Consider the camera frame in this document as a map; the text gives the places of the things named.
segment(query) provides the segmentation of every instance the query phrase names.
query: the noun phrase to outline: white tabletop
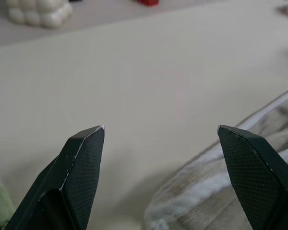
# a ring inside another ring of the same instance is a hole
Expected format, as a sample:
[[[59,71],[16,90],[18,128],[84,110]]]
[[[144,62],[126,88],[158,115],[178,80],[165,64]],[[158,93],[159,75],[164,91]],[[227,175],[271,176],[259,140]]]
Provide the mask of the white tabletop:
[[[15,205],[68,137],[105,125],[88,229],[140,229],[158,185],[219,124],[288,90],[276,6],[224,0],[0,44],[0,179]]]

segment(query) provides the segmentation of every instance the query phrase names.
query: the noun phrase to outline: red object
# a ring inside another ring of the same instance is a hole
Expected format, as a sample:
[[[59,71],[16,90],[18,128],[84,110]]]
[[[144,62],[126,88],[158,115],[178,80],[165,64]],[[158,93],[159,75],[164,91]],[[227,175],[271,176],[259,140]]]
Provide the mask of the red object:
[[[159,0],[138,0],[146,6],[156,6],[159,4]]]

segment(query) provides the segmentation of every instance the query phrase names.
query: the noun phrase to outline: gray fabric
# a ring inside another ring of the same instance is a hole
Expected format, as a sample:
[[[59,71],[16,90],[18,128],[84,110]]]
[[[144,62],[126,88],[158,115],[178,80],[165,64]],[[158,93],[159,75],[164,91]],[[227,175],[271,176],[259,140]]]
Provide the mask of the gray fabric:
[[[288,163],[288,93],[240,126],[267,139]],[[187,163],[153,197],[148,230],[251,230],[230,184],[220,144]]]

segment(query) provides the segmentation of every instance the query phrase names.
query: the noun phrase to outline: knurled surface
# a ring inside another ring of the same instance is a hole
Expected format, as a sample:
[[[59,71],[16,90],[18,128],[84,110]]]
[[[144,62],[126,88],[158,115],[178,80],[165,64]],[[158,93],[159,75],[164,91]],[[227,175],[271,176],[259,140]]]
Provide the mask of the knurled surface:
[[[263,230],[282,186],[248,140],[219,129],[219,137],[233,188],[253,230]]]
[[[103,141],[101,129],[83,142],[63,187],[81,230],[86,229],[97,189]]]

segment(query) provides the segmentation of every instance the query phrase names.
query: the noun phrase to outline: beige table surface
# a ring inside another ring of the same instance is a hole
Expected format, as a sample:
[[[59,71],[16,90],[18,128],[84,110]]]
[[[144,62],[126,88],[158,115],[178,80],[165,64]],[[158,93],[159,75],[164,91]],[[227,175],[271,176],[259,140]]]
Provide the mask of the beige table surface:
[[[224,0],[3,37],[0,179],[15,205],[69,136],[105,125],[88,230],[140,229],[156,187],[217,140],[217,125],[236,125],[288,90],[280,4]]]

